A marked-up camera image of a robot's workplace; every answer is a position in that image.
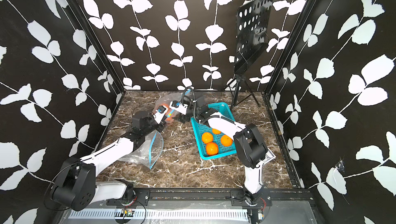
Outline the clear zip-top bag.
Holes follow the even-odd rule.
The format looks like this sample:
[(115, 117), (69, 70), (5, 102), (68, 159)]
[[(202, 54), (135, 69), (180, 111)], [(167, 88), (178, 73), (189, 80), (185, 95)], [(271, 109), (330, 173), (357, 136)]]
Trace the clear zip-top bag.
[(127, 154), (118, 161), (142, 164), (152, 169), (164, 147), (164, 139), (158, 131), (153, 131), (145, 137), (144, 143), (134, 152)]
[(182, 93), (176, 92), (160, 98), (153, 109), (154, 120), (160, 123), (170, 124), (178, 115), (187, 113), (187, 104), (181, 103)]

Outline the orange taken from bag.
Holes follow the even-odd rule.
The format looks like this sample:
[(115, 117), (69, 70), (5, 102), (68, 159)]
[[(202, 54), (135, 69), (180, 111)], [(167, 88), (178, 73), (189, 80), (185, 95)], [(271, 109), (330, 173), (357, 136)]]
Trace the orange taken from bag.
[(218, 145), (214, 142), (209, 142), (206, 145), (206, 153), (208, 156), (214, 156), (217, 155), (219, 153), (219, 148)]

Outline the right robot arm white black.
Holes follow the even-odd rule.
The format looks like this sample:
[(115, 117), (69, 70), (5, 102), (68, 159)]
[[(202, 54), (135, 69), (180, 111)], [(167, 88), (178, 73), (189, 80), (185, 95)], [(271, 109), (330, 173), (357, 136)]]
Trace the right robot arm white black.
[(223, 102), (189, 106), (172, 103), (171, 108), (180, 113), (179, 120), (191, 118), (196, 135), (216, 129), (232, 139), (231, 148), (245, 168), (244, 195), (251, 202), (260, 198), (263, 192), (263, 164), (268, 152), (267, 145), (254, 124), (235, 121), (230, 108)]

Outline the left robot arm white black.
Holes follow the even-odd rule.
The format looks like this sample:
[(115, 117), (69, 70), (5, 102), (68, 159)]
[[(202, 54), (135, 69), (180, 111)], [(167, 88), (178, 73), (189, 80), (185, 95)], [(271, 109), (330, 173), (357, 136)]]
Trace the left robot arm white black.
[(119, 199), (131, 204), (136, 196), (132, 183), (126, 181), (98, 182), (97, 176), (118, 159), (138, 150), (146, 137), (161, 131), (167, 114), (139, 111), (133, 116), (131, 126), (115, 142), (88, 156), (67, 159), (55, 176), (49, 191), (53, 202), (75, 211), (89, 204), (109, 199)]

